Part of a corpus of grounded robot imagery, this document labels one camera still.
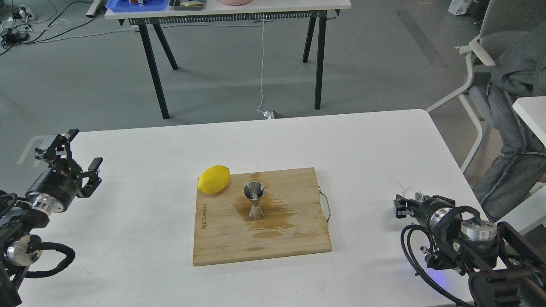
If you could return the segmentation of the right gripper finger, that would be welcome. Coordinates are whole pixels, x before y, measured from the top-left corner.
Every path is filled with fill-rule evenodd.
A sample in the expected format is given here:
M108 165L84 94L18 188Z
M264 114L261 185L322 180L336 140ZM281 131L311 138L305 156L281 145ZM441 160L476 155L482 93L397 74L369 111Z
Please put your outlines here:
M421 206L421 202L407 199L402 195L396 195L393 203L396 218L405 218L407 216L414 217L419 206Z
M447 198L447 197L440 196L440 195L432 195L432 196L425 195L423 203L427 205L431 205L433 203L440 203L443 205L455 205L456 201L451 200L450 198Z

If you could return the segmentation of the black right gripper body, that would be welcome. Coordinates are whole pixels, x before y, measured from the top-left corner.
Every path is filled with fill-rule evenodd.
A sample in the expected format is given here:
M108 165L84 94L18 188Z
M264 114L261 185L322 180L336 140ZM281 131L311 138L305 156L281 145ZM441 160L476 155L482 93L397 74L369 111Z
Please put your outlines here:
M456 208L455 205L443 205L440 203L427 205L422 201L414 218L420 225L427 227L427 229L432 232L439 221L454 208Z

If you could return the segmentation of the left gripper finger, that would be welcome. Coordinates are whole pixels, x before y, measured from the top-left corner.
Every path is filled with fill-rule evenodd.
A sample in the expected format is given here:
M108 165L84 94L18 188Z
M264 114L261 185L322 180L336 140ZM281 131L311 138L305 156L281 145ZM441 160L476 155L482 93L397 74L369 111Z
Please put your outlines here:
M57 173L80 173L80 165L72 157L71 142L80 132L69 130L66 134L50 135L35 148L35 159L43 160Z
M79 189L77 192L78 198L89 198L101 184L102 179L98 174L99 166L102 164L103 160L103 157L96 157L90 163L86 172L80 172L77 174L77 183L79 184Z

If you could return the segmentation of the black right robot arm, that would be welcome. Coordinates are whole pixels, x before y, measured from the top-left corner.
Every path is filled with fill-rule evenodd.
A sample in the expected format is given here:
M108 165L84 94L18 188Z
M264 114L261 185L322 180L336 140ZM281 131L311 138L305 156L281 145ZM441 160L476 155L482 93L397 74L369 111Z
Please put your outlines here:
M429 242L421 247L427 268L452 269L468 276L476 307L543 307L545 305L545 253L520 235L509 223L482 220L470 206L439 195L416 194L416 199L397 195L397 218L413 217L416 224L401 232L404 256L415 275L459 307L469 303L439 286L418 263L411 236L421 231Z

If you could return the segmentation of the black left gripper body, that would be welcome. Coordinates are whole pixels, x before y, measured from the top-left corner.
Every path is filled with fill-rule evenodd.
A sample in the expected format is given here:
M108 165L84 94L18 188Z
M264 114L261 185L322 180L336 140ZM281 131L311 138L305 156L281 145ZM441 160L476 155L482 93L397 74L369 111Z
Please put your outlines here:
M35 210L52 214L65 212L80 190L79 178L66 176L63 171L47 169L26 192L26 198Z

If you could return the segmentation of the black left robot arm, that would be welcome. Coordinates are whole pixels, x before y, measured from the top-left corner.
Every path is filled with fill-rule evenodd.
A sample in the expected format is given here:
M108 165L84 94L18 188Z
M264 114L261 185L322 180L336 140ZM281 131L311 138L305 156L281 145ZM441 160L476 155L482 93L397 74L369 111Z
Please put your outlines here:
M46 278L58 274L75 259L76 253L62 243L44 242L33 229L43 229L54 212L65 212L72 201L90 197L101 184L99 166L103 159L96 157L87 171L73 159L71 143L78 129L66 134L50 135L35 149L35 158L45 161L46 171L32 184L25 196L1 192L0 268L3 307L21 304L19 287L24 278ZM30 271L43 251L53 250L65 257L47 271Z

